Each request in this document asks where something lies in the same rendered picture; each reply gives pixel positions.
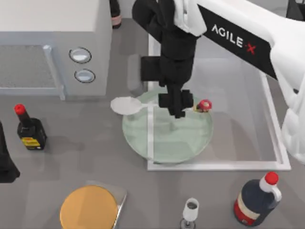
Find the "green glass plate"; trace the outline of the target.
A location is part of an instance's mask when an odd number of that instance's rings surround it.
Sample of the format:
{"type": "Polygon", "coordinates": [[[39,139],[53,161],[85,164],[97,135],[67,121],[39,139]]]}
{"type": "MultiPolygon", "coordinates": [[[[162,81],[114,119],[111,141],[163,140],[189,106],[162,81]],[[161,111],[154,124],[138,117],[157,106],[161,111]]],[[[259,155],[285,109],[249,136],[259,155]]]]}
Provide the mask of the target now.
{"type": "Polygon", "coordinates": [[[126,142],[140,156],[159,164],[179,164],[201,154],[213,135],[210,112],[186,111],[185,117],[176,119],[168,110],[158,107],[160,91],[149,91],[138,99],[152,103],[122,118],[122,131],[126,142]]]}

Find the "red mushroom toy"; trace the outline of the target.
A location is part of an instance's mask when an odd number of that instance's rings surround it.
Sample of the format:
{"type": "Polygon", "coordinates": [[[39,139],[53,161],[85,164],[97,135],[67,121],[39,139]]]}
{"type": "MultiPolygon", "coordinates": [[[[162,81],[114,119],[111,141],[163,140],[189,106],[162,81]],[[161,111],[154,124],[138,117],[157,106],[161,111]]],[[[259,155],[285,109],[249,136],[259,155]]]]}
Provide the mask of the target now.
{"type": "Polygon", "coordinates": [[[201,100],[197,105],[194,106],[195,112],[207,113],[212,109],[212,102],[208,99],[201,100]]]}

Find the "white spoon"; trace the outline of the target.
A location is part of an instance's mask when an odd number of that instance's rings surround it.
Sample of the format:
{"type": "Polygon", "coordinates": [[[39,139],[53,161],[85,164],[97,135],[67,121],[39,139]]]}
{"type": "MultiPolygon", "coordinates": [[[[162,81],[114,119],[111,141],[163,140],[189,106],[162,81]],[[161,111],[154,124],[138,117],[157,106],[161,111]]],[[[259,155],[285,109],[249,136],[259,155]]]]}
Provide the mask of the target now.
{"type": "Polygon", "coordinates": [[[119,115],[134,115],[140,112],[143,108],[158,107],[158,104],[144,104],[139,99],[134,97],[116,97],[111,103],[111,109],[119,115]]]}

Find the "dark brown bottle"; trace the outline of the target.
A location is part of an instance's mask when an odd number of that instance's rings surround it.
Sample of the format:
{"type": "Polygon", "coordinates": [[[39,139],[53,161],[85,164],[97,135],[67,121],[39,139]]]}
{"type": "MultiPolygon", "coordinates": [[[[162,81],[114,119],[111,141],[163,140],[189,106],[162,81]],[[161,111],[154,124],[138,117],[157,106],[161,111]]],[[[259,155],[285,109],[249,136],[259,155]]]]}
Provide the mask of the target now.
{"type": "Polygon", "coordinates": [[[118,0],[109,0],[112,28],[118,29],[122,24],[121,9],[118,0]]]}

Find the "pale microwave oven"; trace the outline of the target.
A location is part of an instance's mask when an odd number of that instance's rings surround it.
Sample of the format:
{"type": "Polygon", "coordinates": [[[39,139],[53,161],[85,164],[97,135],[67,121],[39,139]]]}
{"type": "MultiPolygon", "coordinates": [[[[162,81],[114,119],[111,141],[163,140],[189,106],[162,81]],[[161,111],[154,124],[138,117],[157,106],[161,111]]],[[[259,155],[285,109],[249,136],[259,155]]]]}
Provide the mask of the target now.
{"type": "Polygon", "coordinates": [[[54,48],[66,98],[106,94],[112,42],[107,0],[0,0],[1,45],[50,45],[54,48]],[[90,51],[88,63],[78,64],[69,50],[90,51]],[[74,73],[94,72],[92,83],[80,83],[74,73]]]}

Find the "small microwave knob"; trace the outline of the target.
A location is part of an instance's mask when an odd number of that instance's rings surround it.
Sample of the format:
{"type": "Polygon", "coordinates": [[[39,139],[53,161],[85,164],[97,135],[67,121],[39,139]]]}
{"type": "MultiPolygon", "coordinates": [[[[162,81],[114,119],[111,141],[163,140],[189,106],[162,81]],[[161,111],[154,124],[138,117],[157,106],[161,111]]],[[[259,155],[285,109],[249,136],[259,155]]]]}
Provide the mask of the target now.
{"type": "Polygon", "coordinates": [[[74,73],[74,78],[80,83],[92,83],[96,76],[89,69],[82,69],[74,73]]]}

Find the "white sink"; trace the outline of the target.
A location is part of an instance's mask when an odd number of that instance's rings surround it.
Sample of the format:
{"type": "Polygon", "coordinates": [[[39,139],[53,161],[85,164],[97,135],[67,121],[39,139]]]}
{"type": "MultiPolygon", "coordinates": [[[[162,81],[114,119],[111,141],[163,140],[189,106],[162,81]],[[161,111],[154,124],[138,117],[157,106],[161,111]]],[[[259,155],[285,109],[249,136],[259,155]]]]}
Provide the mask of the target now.
{"type": "Polygon", "coordinates": [[[212,101],[212,140],[192,160],[177,165],[148,162],[149,171],[290,170],[263,73],[203,37],[186,87],[212,101]]]}

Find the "large microwave knob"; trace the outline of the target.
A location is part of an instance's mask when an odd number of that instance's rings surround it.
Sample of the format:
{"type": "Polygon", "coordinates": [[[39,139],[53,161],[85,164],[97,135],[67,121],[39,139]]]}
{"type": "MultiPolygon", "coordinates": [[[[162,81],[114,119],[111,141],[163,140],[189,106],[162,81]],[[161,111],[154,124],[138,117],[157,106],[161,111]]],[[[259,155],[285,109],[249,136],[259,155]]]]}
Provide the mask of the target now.
{"type": "Polygon", "coordinates": [[[78,47],[69,50],[69,57],[78,64],[85,64],[92,59],[92,54],[86,48],[78,47]]]}

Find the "clear wine glass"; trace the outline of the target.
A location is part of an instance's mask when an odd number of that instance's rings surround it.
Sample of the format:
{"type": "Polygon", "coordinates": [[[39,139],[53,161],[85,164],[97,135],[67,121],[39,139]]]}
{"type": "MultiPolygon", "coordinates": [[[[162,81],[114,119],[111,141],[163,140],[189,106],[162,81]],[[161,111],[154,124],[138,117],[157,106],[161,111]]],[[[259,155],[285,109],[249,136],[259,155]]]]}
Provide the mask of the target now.
{"type": "Polygon", "coordinates": [[[183,209],[183,217],[180,221],[180,229],[196,229],[198,218],[199,202],[195,198],[189,198],[183,209]]]}

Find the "dark jug with red cap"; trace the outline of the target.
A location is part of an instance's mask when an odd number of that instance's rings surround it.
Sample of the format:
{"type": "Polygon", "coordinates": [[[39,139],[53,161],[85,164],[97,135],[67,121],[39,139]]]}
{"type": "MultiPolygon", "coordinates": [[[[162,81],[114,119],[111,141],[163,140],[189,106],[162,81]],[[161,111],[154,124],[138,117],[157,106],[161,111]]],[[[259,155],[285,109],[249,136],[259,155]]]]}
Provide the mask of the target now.
{"type": "Polygon", "coordinates": [[[239,223],[247,227],[262,224],[282,200],[278,181],[279,175],[270,171],[261,179],[251,179],[244,184],[233,206],[235,218],[239,223]]]}

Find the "orange round board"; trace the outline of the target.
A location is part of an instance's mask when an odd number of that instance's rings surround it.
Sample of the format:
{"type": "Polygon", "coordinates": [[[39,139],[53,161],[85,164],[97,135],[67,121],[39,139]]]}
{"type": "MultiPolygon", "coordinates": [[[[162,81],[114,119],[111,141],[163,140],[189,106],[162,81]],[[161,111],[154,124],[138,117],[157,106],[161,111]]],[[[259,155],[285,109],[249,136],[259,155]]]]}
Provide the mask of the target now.
{"type": "Polygon", "coordinates": [[[86,185],[72,191],[63,201],[61,228],[113,229],[117,214],[117,202],[107,189],[86,185]]]}

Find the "black bottle with red cap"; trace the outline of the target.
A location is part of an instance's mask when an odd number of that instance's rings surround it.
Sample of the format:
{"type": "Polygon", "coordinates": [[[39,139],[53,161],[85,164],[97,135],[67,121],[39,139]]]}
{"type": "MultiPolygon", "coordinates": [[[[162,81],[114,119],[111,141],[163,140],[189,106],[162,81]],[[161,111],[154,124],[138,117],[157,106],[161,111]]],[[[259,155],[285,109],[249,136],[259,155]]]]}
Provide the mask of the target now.
{"type": "Polygon", "coordinates": [[[47,136],[40,119],[30,117],[23,104],[14,106],[15,114],[19,119],[17,134],[28,150],[43,150],[47,136]]]}

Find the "microwave oven door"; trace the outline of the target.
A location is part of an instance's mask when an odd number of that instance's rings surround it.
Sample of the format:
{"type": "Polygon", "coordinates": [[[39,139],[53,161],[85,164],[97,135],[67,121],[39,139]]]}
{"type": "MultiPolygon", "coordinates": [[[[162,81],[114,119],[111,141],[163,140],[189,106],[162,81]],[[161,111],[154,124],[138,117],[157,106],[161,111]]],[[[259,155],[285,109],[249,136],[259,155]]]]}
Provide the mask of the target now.
{"type": "Polygon", "coordinates": [[[0,96],[66,98],[54,48],[50,45],[0,46],[0,96]]]}

